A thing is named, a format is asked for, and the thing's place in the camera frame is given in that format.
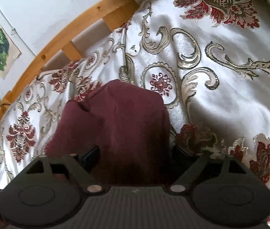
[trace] satin fabric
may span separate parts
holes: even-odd
[[[171,145],[190,138],[186,151],[214,158],[239,147],[270,188],[270,0],[144,0],[89,58],[37,77],[10,106],[0,188],[45,153],[67,101],[115,79],[162,96]]]

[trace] white pipe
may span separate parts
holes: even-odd
[[[21,39],[21,37],[19,36],[19,34],[16,32],[16,29],[14,27],[12,27],[12,25],[9,23],[9,21],[5,18],[5,16],[3,15],[3,13],[0,10],[0,16],[2,17],[2,19],[9,25],[10,30],[11,30],[11,35],[16,36],[23,44],[24,46],[27,48],[27,50],[32,53],[32,55],[34,57],[36,57],[36,55],[31,51],[31,49],[27,46],[27,44],[23,41],[23,39]]]

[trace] wooden bed frame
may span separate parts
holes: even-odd
[[[74,19],[45,46],[22,74],[13,90],[7,92],[4,96],[0,103],[0,122],[9,105],[31,83],[34,77],[41,73],[44,65],[56,53],[63,50],[71,61],[82,58],[72,43],[72,39],[78,34],[101,18],[113,31],[126,23],[138,8],[139,5],[135,0],[101,0]]]

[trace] ribbed black surface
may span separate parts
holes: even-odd
[[[226,229],[228,227],[217,226],[202,219],[190,208],[186,199],[166,194],[161,187],[112,187],[103,196],[88,198],[78,214],[52,228]],[[251,229],[269,229],[269,227],[259,225]]]

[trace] round screw head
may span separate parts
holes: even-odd
[[[90,185],[88,186],[87,190],[91,193],[97,193],[102,190],[102,187],[100,185]]]
[[[170,187],[171,191],[172,192],[176,192],[176,193],[180,193],[180,192],[183,192],[185,191],[185,187],[183,185],[173,185]]]

